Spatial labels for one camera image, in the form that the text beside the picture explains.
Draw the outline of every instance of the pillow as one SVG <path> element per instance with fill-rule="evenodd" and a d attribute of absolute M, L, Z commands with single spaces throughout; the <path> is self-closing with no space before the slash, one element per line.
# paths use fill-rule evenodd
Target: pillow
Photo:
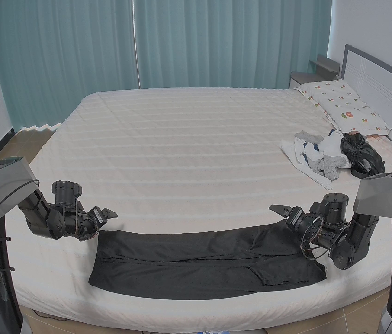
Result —
<path fill-rule="evenodd" d="M 326 117 L 343 133 L 388 135 L 391 128 L 378 113 L 362 102 L 344 80 L 316 81 L 295 87 L 310 101 L 325 110 Z"/>

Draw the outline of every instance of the pile of clothes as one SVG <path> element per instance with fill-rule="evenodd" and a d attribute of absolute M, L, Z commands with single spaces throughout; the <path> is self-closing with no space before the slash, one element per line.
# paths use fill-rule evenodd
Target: pile of clothes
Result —
<path fill-rule="evenodd" d="M 358 178 L 384 172 L 379 154 L 360 134 L 343 134 L 331 130 L 327 137 L 311 135 L 304 130 L 294 135 L 293 141 L 281 141 L 281 150 L 292 164 L 327 190 L 338 178 L 339 168 L 351 168 Z"/>

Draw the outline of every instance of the white bed sheet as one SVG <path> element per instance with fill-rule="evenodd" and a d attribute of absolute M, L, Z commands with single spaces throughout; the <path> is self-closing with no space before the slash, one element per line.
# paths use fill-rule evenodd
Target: white bed sheet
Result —
<path fill-rule="evenodd" d="M 326 117 L 296 90 L 176 88 L 95 93 L 59 127 L 32 161 L 40 189 L 83 187 L 86 210 L 116 211 L 105 230 L 179 233 L 268 224 L 281 218 L 271 203 L 306 211 L 327 193 L 278 148 L 301 130 L 327 135 Z M 392 144 L 370 141 L 392 171 Z M 340 170 L 334 192 L 349 195 L 359 180 Z M 136 298 L 88 284 L 97 239 L 34 236 L 23 214 L 6 215 L 10 264 L 20 304 L 94 325 L 189 333 L 277 326 L 332 311 L 389 285 L 391 225 L 380 219 L 367 257 L 346 271 L 329 258 L 327 279 L 280 292 L 207 301 Z"/>

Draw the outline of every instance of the folded black pants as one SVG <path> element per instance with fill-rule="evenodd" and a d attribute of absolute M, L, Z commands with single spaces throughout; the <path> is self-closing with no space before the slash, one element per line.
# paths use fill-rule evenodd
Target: folded black pants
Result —
<path fill-rule="evenodd" d="M 280 291 L 326 278 L 285 220 L 188 234 L 100 231 L 89 284 L 129 296 L 200 300 Z"/>

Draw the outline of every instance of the headboard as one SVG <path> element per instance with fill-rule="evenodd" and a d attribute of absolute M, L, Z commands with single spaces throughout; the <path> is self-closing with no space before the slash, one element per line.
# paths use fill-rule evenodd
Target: headboard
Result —
<path fill-rule="evenodd" d="M 351 45 L 344 50 L 343 78 L 361 100 L 377 110 L 392 127 L 392 67 Z"/>

